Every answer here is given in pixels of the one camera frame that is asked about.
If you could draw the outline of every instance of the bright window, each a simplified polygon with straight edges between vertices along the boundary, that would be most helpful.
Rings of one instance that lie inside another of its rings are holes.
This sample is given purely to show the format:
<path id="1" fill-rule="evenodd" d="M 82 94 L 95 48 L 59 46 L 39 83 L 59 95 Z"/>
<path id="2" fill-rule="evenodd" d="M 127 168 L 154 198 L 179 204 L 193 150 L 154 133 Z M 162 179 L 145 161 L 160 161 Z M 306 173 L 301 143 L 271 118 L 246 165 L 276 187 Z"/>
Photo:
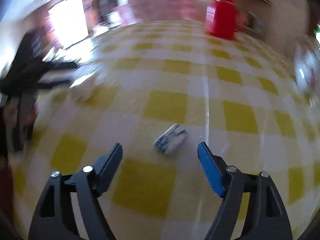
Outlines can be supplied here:
<path id="1" fill-rule="evenodd" d="M 64 0 L 49 10 L 54 32 L 66 49 L 88 36 L 82 0 Z"/>
<path id="2" fill-rule="evenodd" d="M 316 33 L 316 39 L 320 43 L 320 33 L 319 32 Z"/>

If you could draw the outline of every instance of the yellow square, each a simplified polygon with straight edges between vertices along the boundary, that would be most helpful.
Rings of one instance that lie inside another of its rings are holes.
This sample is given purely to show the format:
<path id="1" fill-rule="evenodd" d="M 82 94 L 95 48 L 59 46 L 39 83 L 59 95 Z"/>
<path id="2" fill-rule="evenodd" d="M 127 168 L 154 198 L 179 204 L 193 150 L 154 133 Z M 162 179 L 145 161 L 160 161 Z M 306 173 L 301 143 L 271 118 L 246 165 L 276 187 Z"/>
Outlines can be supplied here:
<path id="1" fill-rule="evenodd" d="M 93 95 L 87 100 L 80 101 L 79 104 L 84 106 L 96 107 L 99 109 L 106 109 L 110 106 L 113 98 L 119 91 L 118 86 L 104 86 L 99 85 L 93 90 Z"/>
<path id="2" fill-rule="evenodd" d="M 162 71 L 189 75 L 192 63 L 189 61 L 165 59 Z"/>
<path id="3" fill-rule="evenodd" d="M 153 43 L 137 43 L 132 49 L 136 50 L 136 49 L 151 49 L 152 48 Z"/>
<path id="4" fill-rule="evenodd" d="M 296 138 L 296 131 L 288 113 L 274 110 L 280 133 L 284 137 Z"/>
<path id="5" fill-rule="evenodd" d="M 113 51 L 117 48 L 116 45 L 108 45 L 106 47 L 103 48 L 103 52 L 109 52 L 109 51 Z"/>
<path id="6" fill-rule="evenodd" d="M 51 167 L 63 175 L 76 172 L 86 148 L 85 141 L 64 135 L 53 154 Z"/>
<path id="7" fill-rule="evenodd" d="M 316 133 L 315 133 L 315 130 L 313 129 L 310 121 L 308 119 L 303 119 L 302 123 L 303 123 L 304 128 L 306 129 L 308 141 L 314 142 L 316 139 Z"/>
<path id="8" fill-rule="evenodd" d="M 245 46 L 237 45 L 236 47 L 237 47 L 239 50 L 243 51 L 243 52 L 250 52 L 250 50 L 247 49 Z"/>
<path id="9" fill-rule="evenodd" d="M 153 49 L 166 49 L 166 50 L 172 50 L 172 43 L 154 43 L 152 48 Z"/>
<path id="10" fill-rule="evenodd" d="M 226 117 L 223 102 L 218 99 L 209 99 L 209 126 L 213 129 L 226 130 Z"/>
<path id="11" fill-rule="evenodd" d="M 302 167 L 289 168 L 289 204 L 303 198 L 304 192 L 304 175 Z"/>
<path id="12" fill-rule="evenodd" d="M 153 32 L 165 32 L 167 29 L 166 28 L 155 28 L 152 31 Z"/>
<path id="13" fill-rule="evenodd" d="M 272 69 L 279 77 L 285 78 L 284 74 L 282 73 L 282 71 L 280 69 L 277 69 L 275 67 L 273 67 Z"/>
<path id="14" fill-rule="evenodd" d="M 218 40 L 215 40 L 215 39 L 208 39 L 208 42 L 209 42 L 210 44 L 223 45 L 223 42 L 222 42 L 222 41 L 218 41 Z"/>
<path id="15" fill-rule="evenodd" d="M 137 28 L 135 28 L 133 31 L 134 31 L 135 33 L 139 33 L 139 32 L 144 32 L 145 30 L 146 30 L 145 28 L 137 27 Z"/>
<path id="16" fill-rule="evenodd" d="M 262 66 L 260 65 L 260 63 L 258 61 L 256 61 L 255 59 L 253 58 L 250 58 L 250 57 L 244 57 L 248 64 L 252 67 L 256 67 L 256 68 L 262 68 Z"/>
<path id="17" fill-rule="evenodd" d="M 26 176 L 23 169 L 18 166 L 17 169 L 13 172 L 13 188 L 20 196 L 22 196 L 24 188 L 26 185 Z"/>
<path id="18" fill-rule="evenodd" d="M 175 177 L 174 167 L 126 158 L 112 203 L 145 215 L 165 218 Z"/>
<path id="19" fill-rule="evenodd" d="M 161 34 L 149 33 L 149 34 L 146 34 L 143 38 L 144 39 L 159 39 L 159 38 L 161 38 Z"/>
<path id="20" fill-rule="evenodd" d="M 192 47 L 189 46 L 189 45 L 174 44 L 172 46 L 172 50 L 183 51 L 183 52 L 191 52 Z"/>
<path id="21" fill-rule="evenodd" d="M 127 41 L 127 40 L 131 40 L 131 39 L 135 39 L 139 37 L 139 35 L 137 35 L 137 33 L 128 33 L 123 35 L 120 39 L 123 41 Z"/>
<path id="22" fill-rule="evenodd" d="M 136 68 L 136 64 L 140 58 L 122 58 L 116 62 L 115 68 L 124 69 L 124 70 L 132 70 Z"/>
<path id="23" fill-rule="evenodd" d="M 211 50 L 211 54 L 215 57 L 222 57 L 225 59 L 231 59 L 229 53 L 224 50 L 213 49 L 213 50 Z"/>
<path id="24" fill-rule="evenodd" d="M 268 91 L 268 92 L 276 94 L 276 95 L 279 94 L 278 90 L 276 89 L 275 84 L 271 80 L 268 80 L 268 79 L 265 79 L 265 78 L 258 78 L 258 80 L 259 80 L 262 88 L 265 91 Z"/>
<path id="25" fill-rule="evenodd" d="M 190 29 L 190 28 L 181 28 L 181 29 L 179 29 L 179 32 L 182 32 L 182 33 L 191 33 L 191 29 Z"/>
<path id="26" fill-rule="evenodd" d="M 223 106 L 228 131 L 259 133 L 251 106 L 230 101 L 224 101 Z"/>
<path id="27" fill-rule="evenodd" d="M 248 206 L 249 206 L 249 198 L 250 198 L 250 192 L 246 192 L 242 194 L 240 210 L 237 218 L 238 220 L 245 220 L 247 216 Z"/>
<path id="28" fill-rule="evenodd" d="M 224 68 L 224 67 L 217 67 L 217 73 L 220 80 L 242 85 L 242 79 L 240 77 L 240 73 L 236 70 Z"/>
<path id="29" fill-rule="evenodd" d="M 187 94 L 154 90 L 150 94 L 143 117 L 185 123 L 187 101 Z"/>
<path id="30" fill-rule="evenodd" d="M 314 186 L 318 188 L 320 185 L 320 161 L 315 161 L 313 163 L 313 172 L 314 172 Z"/>

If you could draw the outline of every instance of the blue gripper pad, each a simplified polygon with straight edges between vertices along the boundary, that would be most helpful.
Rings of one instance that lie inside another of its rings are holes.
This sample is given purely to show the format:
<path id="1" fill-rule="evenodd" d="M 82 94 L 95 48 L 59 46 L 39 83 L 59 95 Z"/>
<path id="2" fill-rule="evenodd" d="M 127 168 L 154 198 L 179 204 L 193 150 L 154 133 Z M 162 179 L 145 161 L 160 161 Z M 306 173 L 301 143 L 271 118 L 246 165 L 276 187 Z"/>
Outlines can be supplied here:
<path id="1" fill-rule="evenodd" d="M 212 190 L 217 193 L 219 197 L 223 197 L 225 189 L 222 184 L 222 174 L 214 161 L 214 156 L 205 143 L 200 143 L 198 145 L 198 159 Z"/>

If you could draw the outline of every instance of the table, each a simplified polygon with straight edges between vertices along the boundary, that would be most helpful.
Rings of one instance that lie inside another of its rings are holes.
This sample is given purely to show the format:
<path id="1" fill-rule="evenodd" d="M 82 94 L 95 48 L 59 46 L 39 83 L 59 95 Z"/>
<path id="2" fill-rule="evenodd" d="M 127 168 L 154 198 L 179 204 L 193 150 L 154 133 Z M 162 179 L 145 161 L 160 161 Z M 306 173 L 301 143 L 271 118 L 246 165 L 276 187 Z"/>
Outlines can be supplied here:
<path id="1" fill-rule="evenodd" d="M 196 21 L 131 25 L 93 42 L 91 66 L 103 83 L 83 102 L 68 90 L 41 96 L 32 143 L 12 158 L 23 237 L 52 171 L 76 172 L 119 142 L 124 158 L 99 198 L 116 238 L 204 239 L 221 199 L 197 159 L 202 141 L 242 172 L 268 171 L 299 237 L 319 209 L 320 111 L 298 93 L 281 56 L 245 34 L 209 36 Z M 164 156 L 152 143 L 174 123 L 190 135 Z M 244 194 L 234 237 L 247 204 Z"/>

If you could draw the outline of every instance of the tablecloth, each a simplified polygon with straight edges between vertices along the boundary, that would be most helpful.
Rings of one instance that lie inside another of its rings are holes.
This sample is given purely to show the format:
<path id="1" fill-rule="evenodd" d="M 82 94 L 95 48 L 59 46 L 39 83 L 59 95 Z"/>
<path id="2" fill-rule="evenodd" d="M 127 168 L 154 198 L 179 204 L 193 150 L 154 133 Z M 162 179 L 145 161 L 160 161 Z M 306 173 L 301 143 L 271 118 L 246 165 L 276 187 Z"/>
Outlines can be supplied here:
<path id="1" fill-rule="evenodd" d="M 93 42 L 102 84 L 82 102 L 66 89 L 40 96 L 33 140 L 12 158 L 22 236 L 52 171 L 76 172 L 118 142 L 124 158 L 99 198 L 116 238 L 203 239 L 221 203 L 197 159 L 204 141 L 242 172 L 270 173 L 299 237 L 319 208 L 320 111 L 298 93 L 290 64 L 261 41 L 218 39 L 196 21 L 126 26 Z M 174 123 L 189 137 L 165 156 L 152 143 Z M 233 237 L 247 204 L 244 194 Z"/>

